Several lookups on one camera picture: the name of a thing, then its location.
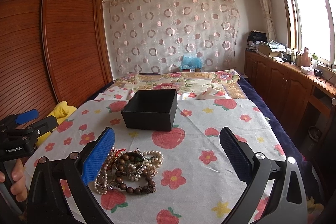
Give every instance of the yellow plush toy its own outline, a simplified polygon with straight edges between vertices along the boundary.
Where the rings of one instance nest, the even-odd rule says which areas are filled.
[[[57,123],[61,124],[65,121],[72,113],[75,112],[77,108],[74,106],[68,106],[66,101],[62,101],[55,106],[54,110],[49,113],[48,116],[53,115],[57,119]],[[37,138],[36,146],[39,147],[49,136],[51,132],[43,134],[41,137]]]

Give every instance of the dark blue bed sheet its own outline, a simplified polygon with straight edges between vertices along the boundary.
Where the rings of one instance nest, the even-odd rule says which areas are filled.
[[[275,118],[273,113],[269,110],[263,99],[258,95],[254,88],[242,77],[238,81],[238,84],[246,94],[247,98],[255,103],[255,105],[259,108],[259,110],[265,117],[269,118],[269,124],[272,127],[272,130],[277,137],[286,156],[291,156],[297,161],[306,191],[306,196],[309,198],[313,197],[315,203],[323,203],[319,192],[318,182],[316,181],[312,173],[312,164],[308,161],[305,161],[302,154],[299,152],[292,140],[283,130],[279,121]]]

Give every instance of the blue gripper pad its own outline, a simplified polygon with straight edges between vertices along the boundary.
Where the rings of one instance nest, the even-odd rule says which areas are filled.
[[[82,180],[85,185],[96,179],[101,166],[114,146],[115,134],[112,128],[106,128],[102,135],[83,163]]]
[[[39,112],[36,109],[32,109],[27,112],[19,114],[16,117],[15,122],[17,124],[24,124],[26,122],[29,122],[31,120],[38,118],[38,116],[39,116]]]
[[[238,140],[225,128],[220,131],[219,139],[239,180],[249,184],[252,180],[251,163],[240,148]]]

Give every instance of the human hand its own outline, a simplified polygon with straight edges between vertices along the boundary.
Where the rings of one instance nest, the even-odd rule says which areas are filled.
[[[12,178],[15,183],[10,188],[10,191],[18,202],[24,201],[27,198],[26,177],[24,175],[23,165],[20,159],[16,160],[12,170]],[[5,181],[5,175],[0,172],[0,182]]]

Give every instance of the open black box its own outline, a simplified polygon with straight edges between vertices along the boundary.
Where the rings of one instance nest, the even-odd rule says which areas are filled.
[[[176,109],[176,90],[138,90],[121,114],[127,128],[171,131]]]

